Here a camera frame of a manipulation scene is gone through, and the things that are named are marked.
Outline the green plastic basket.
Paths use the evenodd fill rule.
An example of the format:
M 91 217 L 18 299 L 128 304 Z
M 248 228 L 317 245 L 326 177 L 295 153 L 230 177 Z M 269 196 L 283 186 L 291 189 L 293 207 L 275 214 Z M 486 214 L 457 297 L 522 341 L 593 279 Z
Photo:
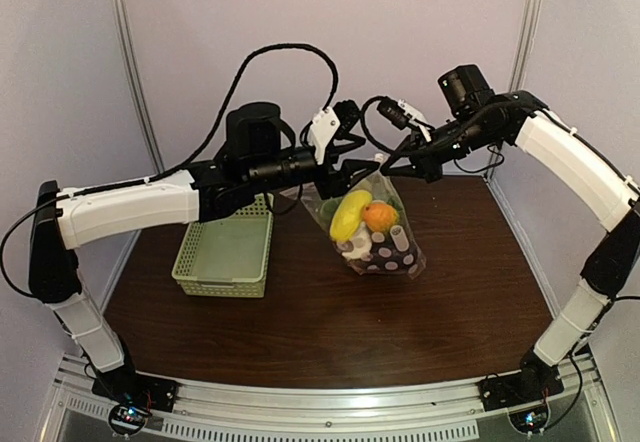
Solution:
M 232 216 L 192 223 L 183 237 L 172 278 L 188 296 L 251 298 L 265 295 L 273 196 L 255 197 Z

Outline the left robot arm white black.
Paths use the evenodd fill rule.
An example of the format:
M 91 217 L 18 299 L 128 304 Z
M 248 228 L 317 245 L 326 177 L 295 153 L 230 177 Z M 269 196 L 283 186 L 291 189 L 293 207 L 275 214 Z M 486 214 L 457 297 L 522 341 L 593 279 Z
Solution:
M 84 189 L 41 185 L 31 230 L 28 286 L 70 330 L 101 373 L 133 373 L 122 339 L 104 321 L 79 275 L 84 244 L 149 227 L 210 222 L 253 203 L 258 194 L 312 183 L 324 198 L 342 196 L 377 170 L 347 159 L 363 145 L 351 129 L 356 104 L 343 101 L 311 120 L 309 143 L 282 147 L 295 135 L 272 102 L 245 104 L 226 117 L 226 141 L 211 160 L 174 174 Z

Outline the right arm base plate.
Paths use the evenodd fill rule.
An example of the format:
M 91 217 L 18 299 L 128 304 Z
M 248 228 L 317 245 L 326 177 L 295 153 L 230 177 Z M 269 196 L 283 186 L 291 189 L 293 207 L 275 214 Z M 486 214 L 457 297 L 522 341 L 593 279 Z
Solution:
M 563 382 L 556 369 L 541 382 L 530 370 L 498 375 L 491 373 L 476 384 L 483 408 L 486 412 L 515 407 L 564 392 Z

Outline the clear zip top bag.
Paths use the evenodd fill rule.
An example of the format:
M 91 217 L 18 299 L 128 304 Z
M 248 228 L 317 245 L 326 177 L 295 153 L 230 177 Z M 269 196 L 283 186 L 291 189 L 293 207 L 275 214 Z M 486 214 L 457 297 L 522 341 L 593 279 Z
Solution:
M 360 275 L 417 277 L 425 256 L 416 242 L 403 202 L 379 170 L 343 196 L 323 200 L 312 184 L 302 203 L 344 263 Z

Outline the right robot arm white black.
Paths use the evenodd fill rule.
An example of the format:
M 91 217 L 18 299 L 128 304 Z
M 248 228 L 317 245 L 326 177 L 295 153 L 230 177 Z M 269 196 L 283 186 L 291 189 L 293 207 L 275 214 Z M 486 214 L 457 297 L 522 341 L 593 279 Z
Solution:
M 428 126 L 413 106 L 383 97 L 376 109 L 411 132 L 391 150 L 386 175 L 435 182 L 442 167 L 491 145 L 519 148 L 558 177 L 592 211 L 605 236 L 589 255 L 560 315 L 520 363 L 516 387 L 537 397 L 549 388 L 559 362 L 588 337 L 614 305 L 639 258 L 639 187 L 527 91 L 497 94 L 474 64 L 445 73 L 438 85 L 452 120 Z

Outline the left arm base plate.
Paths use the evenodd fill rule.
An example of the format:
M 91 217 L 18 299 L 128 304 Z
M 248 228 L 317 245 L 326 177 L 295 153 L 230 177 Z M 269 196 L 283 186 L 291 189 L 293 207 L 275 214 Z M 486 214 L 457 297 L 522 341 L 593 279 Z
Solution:
M 171 379 L 115 370 L 99 373 L 91 391 L 123 405 L 171 413 L 178 383 Z

